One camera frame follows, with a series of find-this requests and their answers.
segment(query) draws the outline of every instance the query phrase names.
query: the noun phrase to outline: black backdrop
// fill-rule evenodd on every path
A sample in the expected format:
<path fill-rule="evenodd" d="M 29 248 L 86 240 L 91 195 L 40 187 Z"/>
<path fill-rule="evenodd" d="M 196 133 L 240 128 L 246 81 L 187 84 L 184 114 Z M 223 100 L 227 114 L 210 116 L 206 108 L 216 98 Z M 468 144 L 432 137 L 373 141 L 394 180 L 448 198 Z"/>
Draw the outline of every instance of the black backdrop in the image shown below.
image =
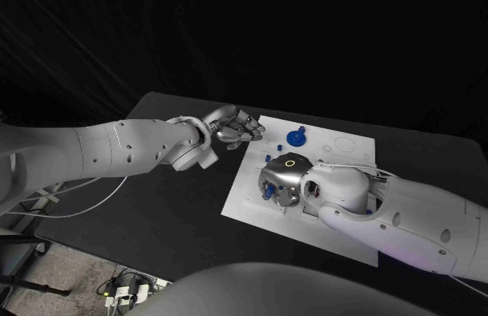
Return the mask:
<path fill-rule="evenodd" d="M 0 110 L 96 124 L 157 91 L 487 151 L 487 14 L 487 0 L 0 0 Z"/>

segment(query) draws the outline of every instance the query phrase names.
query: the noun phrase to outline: blue object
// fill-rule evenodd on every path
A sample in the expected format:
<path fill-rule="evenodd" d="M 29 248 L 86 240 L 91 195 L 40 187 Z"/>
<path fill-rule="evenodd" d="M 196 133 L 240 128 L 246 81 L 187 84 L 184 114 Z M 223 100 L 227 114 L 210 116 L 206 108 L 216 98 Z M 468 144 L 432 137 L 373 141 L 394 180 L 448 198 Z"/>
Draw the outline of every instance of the blue object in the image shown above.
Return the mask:
<path fill-rule="evenodd" d="M 286 142 L 294 147 L 301 147 L 305 144 L 307 137 L 305 137 L 305 127 L 301 126 L 298 130 L 294 130 L 286 135 Z"/>
<path fill-rule="evenodd" d="M 262 198 L 268 201 L 272 198 L 272 192 L 275 191 L 275 186 L 271 184 L 268 186 L 265 194 L 262 194 Z"/>

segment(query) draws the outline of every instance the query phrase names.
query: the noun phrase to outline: black table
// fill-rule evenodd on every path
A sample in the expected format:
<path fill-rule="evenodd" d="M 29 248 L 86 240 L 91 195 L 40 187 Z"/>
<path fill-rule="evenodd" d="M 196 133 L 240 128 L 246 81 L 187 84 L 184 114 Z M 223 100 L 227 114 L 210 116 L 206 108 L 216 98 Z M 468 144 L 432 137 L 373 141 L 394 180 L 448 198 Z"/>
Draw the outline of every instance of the black table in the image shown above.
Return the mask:
<path fill-rule="evenodd" d="M 128 119 L 203 117 L 220 105 L 153 92 Z M 263 114 L 374 138 L 379 168 L 487 206 L 488 166 L 474 141 L 252 107 L 242 109 L 255 118 Z M 46 219 L 36 235 L 168 280 L 227 263 L 275 262 L 335 274 L 439 315 L 485 315 L 488 300 L 449 277 L 412 268 L 382 254 L 379 268 L 370 267 L 220 215 L 246 147 L 226 151 L 226 144 L 216 141 L 220 160 L 207 170 L 196 165 L 176 172 L 170 166 L 160 166 L 148 174 L 130 177 L 96 209 L 69 219 Z M 107 178 L 71 192 L 53 213 L 92 206 L 120 182 L 121 178 Z M 487 290 L 487 285 L 477 286 Z"/>

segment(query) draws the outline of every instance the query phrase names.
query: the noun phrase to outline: blue piece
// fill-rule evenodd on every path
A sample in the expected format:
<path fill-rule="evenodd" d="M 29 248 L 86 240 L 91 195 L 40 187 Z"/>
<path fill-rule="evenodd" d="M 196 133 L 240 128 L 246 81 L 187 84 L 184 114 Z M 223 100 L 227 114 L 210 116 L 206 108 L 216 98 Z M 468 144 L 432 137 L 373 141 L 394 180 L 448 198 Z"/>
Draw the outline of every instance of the blue piece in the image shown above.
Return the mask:
<path fill-rule="evenodd" d="M 305 127 L 301 126 L 298 130 L 294 130 L 286 135 L 286 142 L 294 147 L 301 147 L 305 144 L 307 137 L 305 137 Z"/>
<path fill-rule="evenodd" d="M 272 198 L 272 192 L 275 191 L 275 186 L 269 184 L 265 194 L 262 194 L 262 198 L 268 201 Z"/>

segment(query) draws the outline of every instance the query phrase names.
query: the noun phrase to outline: robotic hand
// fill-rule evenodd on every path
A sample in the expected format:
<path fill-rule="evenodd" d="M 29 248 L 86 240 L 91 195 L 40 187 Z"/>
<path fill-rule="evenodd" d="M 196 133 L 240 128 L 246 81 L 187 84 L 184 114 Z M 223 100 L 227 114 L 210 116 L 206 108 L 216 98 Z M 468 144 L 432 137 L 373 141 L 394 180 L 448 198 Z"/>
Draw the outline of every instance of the robotic hand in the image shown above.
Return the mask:
<path fill-rule="evenodd" d="M 318 218 L 382 253 L 429 272 L 488 283 L 488 209 L 446 190 L 373 176 L 360 164 L 315 164 L 288 153 L 266 163 L 258 187 L 282 207 L 301 201 Z M 367 212 L 369 195 L 380 201 Z"/>
<path fill-rule="evenodd" d="M 39 189 L 82 178 L 144 174 L 158 164 L 176 171 L 219 159 L 212 136 L 236 149 L 261 140 L 265 127 L 235 106 L 203 120 L 180 116 L 122 120 L 84 128 L 23 128 L 0 123 L 0 214 Z"/>

